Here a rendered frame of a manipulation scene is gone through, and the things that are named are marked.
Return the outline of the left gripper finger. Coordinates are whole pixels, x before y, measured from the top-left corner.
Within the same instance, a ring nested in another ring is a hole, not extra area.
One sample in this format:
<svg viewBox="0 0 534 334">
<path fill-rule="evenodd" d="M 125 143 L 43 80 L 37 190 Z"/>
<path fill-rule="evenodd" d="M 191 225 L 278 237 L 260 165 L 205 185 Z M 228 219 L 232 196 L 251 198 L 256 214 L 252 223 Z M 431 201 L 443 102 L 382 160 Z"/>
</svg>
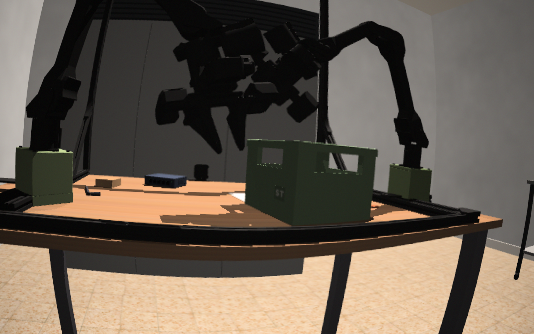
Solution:
<svg viewBox="0 0 534 334">
<path fill-rule="evenodd" d="M 268 61 L 251 76 L 253 82 L 267 82 L 278 70 Z M 264 74 L 264 75 L 263 75 Z M 263 76 L 262 76 L 263 75 Z M 261 79 L 262 77 L 262 79 Z M 260 80 L 260 81 L 259 81 Z"/>
<path fill-rule="evenodd" d="M 277 87 L 277 90 L 279 94 L 282 93 L 273 101 L 278 106 L 281 106 L 297 92 L 296 88 L 288 80 Z"/>
</svg>

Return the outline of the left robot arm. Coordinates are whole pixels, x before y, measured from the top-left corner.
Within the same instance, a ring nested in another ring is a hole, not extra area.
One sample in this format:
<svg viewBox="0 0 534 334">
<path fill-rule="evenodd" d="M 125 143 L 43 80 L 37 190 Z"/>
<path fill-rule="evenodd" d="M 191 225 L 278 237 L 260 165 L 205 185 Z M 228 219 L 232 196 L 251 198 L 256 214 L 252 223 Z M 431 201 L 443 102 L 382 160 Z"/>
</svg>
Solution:
<svg viewBox="0 0 534 334">
<path fill-rule="evenodd" d="M 295 72 L 297 77 L 295 81 L 302 75 L 305 80 L 317 76 L 317 71 L 322 67 L 319 63 L 331 61 L 342 49 L 363 38 L 367 38 L 376 45 L 388 63 L 399 109 L 397 118 L 394 118 L 395 132 L 398 138 L 401 138 L 399 138 L 399 144 L 405 145 L 403 165 L 399 164 L 399 166 L 423 169 L 420 167 L 422 148 L 428 148 L 429 141 L 423 130 L 421 119 L 413 106 L 404 65 L 406 51 L 404 38 L 399 32 L 373 21 L 360 23 L 356 27 L 342 32 L 343 34 L 340 33 L 339 36 L 319 40 L 307 38 L 300 40 L 290 22 L 287 22 L 263 35 L 275 53 L 281 51 L 277 54 L 283 55 L 275 63 L 287 64 Z"/>
</svg>

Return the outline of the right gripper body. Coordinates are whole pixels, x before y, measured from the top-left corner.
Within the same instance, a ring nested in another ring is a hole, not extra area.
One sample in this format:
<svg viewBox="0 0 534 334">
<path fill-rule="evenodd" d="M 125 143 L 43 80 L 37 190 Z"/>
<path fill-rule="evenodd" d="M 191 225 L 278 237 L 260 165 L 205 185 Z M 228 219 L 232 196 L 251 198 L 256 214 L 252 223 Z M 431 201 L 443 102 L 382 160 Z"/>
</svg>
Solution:
<svg viewBox="0 0 534 334">
<path fill-rule="evenodd" d="M 270 82 L 257 82 L 250 83 L 245 92 L 238 91 L 233 92 L 231 85 L 235 83 L 228 84 L 217 84 L 217 85 L 206 85 L 208 90 L 204 92 L 199 92 L 197 79 L 199 73 L 200 64 L 208 64 L 211 60 L 217 59 L 216 56 L 208 56 L 201 58 L 194 62 L 190 67 L 190 88 L 194 89 L 196 93 L 189 93 L 187 95 L 187 90 L 185 88 L 169 89 L 162 90 L 159 94 L 158 101 L 155 108 L 155 117 L 158 125 L 171 124 L 175 123 L 179 118 L 179 111 L 183 110 L 184 115 L 186 115 L 190 103 L 193 101 L 201 100 L 210 100 L 211 108 L 213 107 L 223 107 L 227 106 L 229 112 L 232 110 L 237 99 L 239 97 L 255 96 L 255 103 L 249 110 L 247 114 L 259 114 L 265 112 L 272 102 L 279 95 L 278 91 L 273 83 Z M 256 93 L 257 91 L 258 93 Z M 209 94 L 213 93 L 213 94 Z M 263 96 L 261 96 L 263 95 Z M 205 98 L 205 99 L 204 99 Z M 208 99 L 210 98 L 210 99 Z M 212 98 L 212 99 L 211 99 Z M 220 100 L 223 99 L 223 100 Z M 183 102 L 180 102 L 183 101 Z M 174 104 L 166 104 L 174 103 Z M 165 105 L 166 104 L 166 105 Z M 166 113 L 166 111 L 173 111 Z M 164 116 L 163 116 L 164 114 Z"/>
</svg>

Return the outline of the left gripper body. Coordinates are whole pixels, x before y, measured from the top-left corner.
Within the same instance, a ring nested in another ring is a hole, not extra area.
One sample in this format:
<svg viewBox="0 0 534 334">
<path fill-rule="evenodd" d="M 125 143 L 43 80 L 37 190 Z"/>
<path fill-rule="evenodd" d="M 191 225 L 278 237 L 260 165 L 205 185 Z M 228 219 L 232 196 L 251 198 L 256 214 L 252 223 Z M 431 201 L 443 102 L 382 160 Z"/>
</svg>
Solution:
<svg viewBox="0 0 534 334">
<path fill-rule="evenodd" d="M 265 63 L 263 58 L 268 53 L 269 52 L 265 49 L 265 52 L 260 52 L 260 53 L 251 55 L 251 57 L 252 57 L 252 59 L 253 59 L 253 61 L 255 63 L 255 66 L 256 65 L 258 66 L 256 68 L 257 70 L 260 68 L 260 66 L 262 64 Z M 284 83 L 287 80 L 291 84 L 294 85 L 300 79 L 299 78 L 295 82 L 295 80 L 297 79 L 297 77 L 295 76 L 295 72 L 287 64 L 285 64 L 283 62 L 275 64 L 271 59 L 268 62 L 270 62 L 278 70 L 270 78 L 270 80 L 267 81 L 267 82 L 274 83 L 276 88 L 279 87 L 282 83 Z M 293 103 L 290 104 L 287 107 L 287 113 L 298 123 L 300 123 L 304 119 L 306 119 L 309 115 L 311 115 L 313 112 L 315 112 L 317 110 L 317 108 L 319 107 L 319 103 L 316 101 L 316 99 L 308 91 L 306 91 L 301 96 L 298 95 L 299 93 L 300 92 L 297 90 L 297 92 L 291 98 L 289 98 L 289 99 L 291 99 L 293 101 Z"/>
</svg>

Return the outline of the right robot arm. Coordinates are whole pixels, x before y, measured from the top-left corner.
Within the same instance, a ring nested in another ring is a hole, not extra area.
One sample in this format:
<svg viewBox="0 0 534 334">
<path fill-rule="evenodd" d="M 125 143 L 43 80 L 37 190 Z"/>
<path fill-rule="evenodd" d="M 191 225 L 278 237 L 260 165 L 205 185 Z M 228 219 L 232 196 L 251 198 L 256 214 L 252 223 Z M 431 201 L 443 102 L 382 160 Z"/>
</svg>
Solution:
<svg viewBox="0 0 534 334">
<path fill-rule="evenodd" d="M 74 100 L 77 101 L 81 80 L 76 79 L 75 70 L 102 1 L 77 0 L 75 4 L 55 64 L 44 77 L 38 94 L 26 107 L 27 118 L 32 118 L 29 150 L 59 152 L 61 148 L 60 120 L 65 120 Z M 230 86 L 234 91 L 238 87 L 236 82 L 255 72 L 251 55 L 264 52 L 265 44 L 253 18 L 223 27 L 222 22 L 209 16 L 204 7 L 192 0 L 154 1 L 167 12 L 181 36 L 189 41 L 180 43 L 173 50 L 178 62 L 187 59 L 190 70 L 191 65 L 201 58 L 219 57 L 208 65 L 199 65 L 199 92 L 208 90 L 204 83 L 207 86 L 235 83 Z M 218 47 L 224 48 L 224 55 L 229 58 L 221 58 Z"/>
</svg>

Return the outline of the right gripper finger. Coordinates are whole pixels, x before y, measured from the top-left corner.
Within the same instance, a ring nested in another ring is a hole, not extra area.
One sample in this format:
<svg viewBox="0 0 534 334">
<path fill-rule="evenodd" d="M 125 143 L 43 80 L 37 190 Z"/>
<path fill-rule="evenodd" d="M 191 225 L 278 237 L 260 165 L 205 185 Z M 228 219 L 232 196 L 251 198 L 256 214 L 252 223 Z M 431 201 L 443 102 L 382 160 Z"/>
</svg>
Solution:
<svg viewBox="0 0 534 334">
<path fill-rule="evenodd" d="M 211 115 L 210 100 L 190 103 L 183 124 L 194 129 L 217 154 L 221 154 L 221 142 Z"/>
<path fill-rule="evenodd" d="M 226 118 L 235 143 L 240 151 L 243 151 L 245 148 L 246 116 L 255 103 L 255 99 L 255 96 L 239 97 Z"/>
</svg>

